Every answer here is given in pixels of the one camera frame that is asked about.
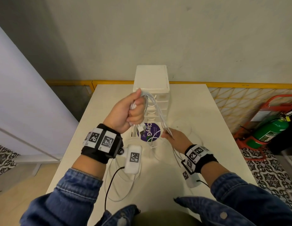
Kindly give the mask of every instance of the hand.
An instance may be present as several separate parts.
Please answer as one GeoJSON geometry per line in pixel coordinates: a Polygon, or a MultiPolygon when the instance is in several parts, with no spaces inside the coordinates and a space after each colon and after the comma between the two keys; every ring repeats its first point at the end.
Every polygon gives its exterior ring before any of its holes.
{"type": "Polygon", "coordinates": [[[185,136],[184,133],[172,128],[169,129],[173,137],[171,137],[171,135],[169,135],[166,131],[163,132],[162,137],[167,139],[175,150],[184,154],[187,148],[193,143],[188,139],[188,137],[185,136]]]}
{"type": "Polygon", "coordinates": [[[144,120],[145,98],[141,97],[141,92],[141,89],[138,89],[115,104],[103,124],[122,134],[130,128],[129,122],[132,124],[142,123],[144,120]],[[130,109],[130,105],[133,102],[135,102],[136,108],[130,109]]]}

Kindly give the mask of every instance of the black cable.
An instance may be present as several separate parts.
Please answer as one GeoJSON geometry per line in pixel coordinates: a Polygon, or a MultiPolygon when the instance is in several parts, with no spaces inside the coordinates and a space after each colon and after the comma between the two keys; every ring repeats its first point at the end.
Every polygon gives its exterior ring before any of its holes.
{"type": "Polygon", "coordinates": [[[201,180],[196,180],[197,182],[202,182],[204,183],[206,186],[208,186],[205,182],[201,181],[201,180]]]}
{"type": "Polygon", "coordinates": [[[107,199],[107,195],[108,195],[108,191],[109,191],[109,188],[111,186],[111,184],[113,183],[113,179],[115,177],[115,175],[118,173],[119,170],[121,169],[124,169],[125,167],[120,167],[118,170],[116,170],[116,172],[114,173],[113,177],[111,178],[111,181],[110,181],[110,184],[109,184],[109,187],[107,189],[107,192],[106,192],[106,195],[105,195],[105,202],[104,202],[104,210],[106,210],[106,199],[107,199]]]}

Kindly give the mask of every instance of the left hand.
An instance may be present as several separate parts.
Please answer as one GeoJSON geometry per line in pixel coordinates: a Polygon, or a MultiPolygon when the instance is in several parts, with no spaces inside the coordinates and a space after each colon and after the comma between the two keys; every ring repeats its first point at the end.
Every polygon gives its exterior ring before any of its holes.
{"type": "Polygon", "coordinates": [[[122,134],[130,128],[129,122],[132,124],[142,123],[144,120],[145,98],[141,97],[141,92],[141,89],[138,89],[115,104],[103,124],[122,134]],[[136,108],[130,109],[130,105],[133,102],[135,102],[136,108]]]}

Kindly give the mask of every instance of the wristband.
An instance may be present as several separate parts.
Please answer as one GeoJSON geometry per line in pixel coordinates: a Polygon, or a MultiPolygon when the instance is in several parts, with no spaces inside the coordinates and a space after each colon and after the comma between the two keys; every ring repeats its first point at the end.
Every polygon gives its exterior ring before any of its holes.
{"type": "Polygon", "coordinates": [[[88,133],[81,154],[107,164],[109,158],[114,159],[122,147],[121,134],[104,124],[99,124],[88,133]]]}
{"type": "Polygon", "coordinates": [[[193,174],[194,172],[200,173],[201,168],[212,161],[218,162],[213,154],[201,145],[191,145],[185,151],[186,159],[181,163],[186,170],[193,174]]]}

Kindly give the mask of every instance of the white wall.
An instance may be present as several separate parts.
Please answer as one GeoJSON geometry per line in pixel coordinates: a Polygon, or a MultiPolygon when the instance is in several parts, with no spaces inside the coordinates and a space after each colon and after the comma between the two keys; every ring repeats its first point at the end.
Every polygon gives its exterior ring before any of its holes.
{"type": "MultiPolygon", "coordinates": [[[[63,154],[78,121],[0,28],[0,129],[49,154],[63,154]]],[[[0,133],[19,154],[40,152],[0,133]]]]}
{"type": "Polygon", "coordinates": [[[292,0],[0,0],[0,25],[45,79],[292,83],[292,0]]]}

